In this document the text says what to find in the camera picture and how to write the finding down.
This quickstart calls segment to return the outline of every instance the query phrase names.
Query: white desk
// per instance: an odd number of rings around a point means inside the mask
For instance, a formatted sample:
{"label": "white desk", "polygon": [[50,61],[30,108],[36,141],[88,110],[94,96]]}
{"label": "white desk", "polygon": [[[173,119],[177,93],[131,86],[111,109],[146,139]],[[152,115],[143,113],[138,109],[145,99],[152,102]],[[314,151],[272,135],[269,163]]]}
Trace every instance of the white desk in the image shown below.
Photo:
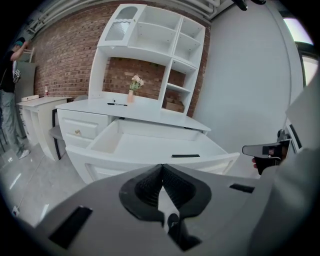
{"label": "white desk", "polygon": [[58,160],[54,139],[50,136],[52,128],[52,110],[57,104],[67,102],[71,97],[42,97],[17,103],[25,129],[25,134],[32,145],[40,143],[44,154],[50,159]]}
{"label": "white desk", "polygon": [[60,110],[78,111],[148,121],[177,127],[186,127],[204,132],[211,131],[210,128],[184,115],[183,113],[166,109],[159,110],[159,108],[153,107],[152,105],[129,103],[128,106],[117,106],[108,105],[107,103],[110,103],[110,101],[105,98],[86,99],[57,105],[56,108]]}

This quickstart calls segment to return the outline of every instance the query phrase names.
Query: jeans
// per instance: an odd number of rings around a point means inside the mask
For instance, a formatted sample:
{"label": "jeans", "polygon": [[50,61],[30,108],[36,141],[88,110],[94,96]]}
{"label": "jeans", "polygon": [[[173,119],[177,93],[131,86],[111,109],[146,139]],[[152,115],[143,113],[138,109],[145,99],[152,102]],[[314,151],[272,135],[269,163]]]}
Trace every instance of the jeans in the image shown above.
{"label": "jeans", "polygon": [[0,90],[0,107],[2,110],[2,129],[4,130],[9,144],[19,158],[23,151],[24,145],[18,140],[17,126],[18,117],[16,112],[15,94]]}

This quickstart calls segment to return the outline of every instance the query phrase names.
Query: open drawer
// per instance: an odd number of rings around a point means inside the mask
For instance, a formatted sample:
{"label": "open drawer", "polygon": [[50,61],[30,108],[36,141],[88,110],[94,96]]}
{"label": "open drawer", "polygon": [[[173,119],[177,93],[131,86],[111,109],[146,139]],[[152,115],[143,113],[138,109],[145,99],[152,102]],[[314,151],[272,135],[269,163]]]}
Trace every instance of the open drawer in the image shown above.
{"label": "open drawer", "polygon": [[197,130],[120,119],[114,120],[86,148],[68,145],[66,150],[87,184],[156,164],[224,174],[240,155],[228,154]]}

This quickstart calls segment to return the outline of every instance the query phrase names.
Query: small vase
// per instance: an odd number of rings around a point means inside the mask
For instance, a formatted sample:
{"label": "small vase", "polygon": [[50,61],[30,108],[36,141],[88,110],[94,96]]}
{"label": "small vase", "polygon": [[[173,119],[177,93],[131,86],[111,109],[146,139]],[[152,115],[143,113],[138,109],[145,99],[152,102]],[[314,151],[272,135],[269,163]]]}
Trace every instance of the small vase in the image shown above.
{"label": "small vase", "polygon": [[128,94],[128,98],[126,100],[128,103],[133,103],[135,101],[134,98],[134,91],[133,90],[129,90],[129,94]]}

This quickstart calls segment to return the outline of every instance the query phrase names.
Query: black t-shirt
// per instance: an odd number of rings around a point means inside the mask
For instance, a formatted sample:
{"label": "black t-shirt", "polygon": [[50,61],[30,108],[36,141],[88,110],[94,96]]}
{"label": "black t-shirt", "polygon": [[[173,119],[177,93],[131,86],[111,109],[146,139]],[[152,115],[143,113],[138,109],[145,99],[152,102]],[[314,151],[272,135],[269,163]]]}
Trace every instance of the black t-shirt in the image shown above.
{"label": "black t-shirt", "polygon": [[11,56],[14,54],[14,51],[11,50],[7,52],[1,61],[1,69],[0,69],[0,89],[4,90],[7,93],[15,92],[15,83],[13,76],[13,64],[11,61]]}

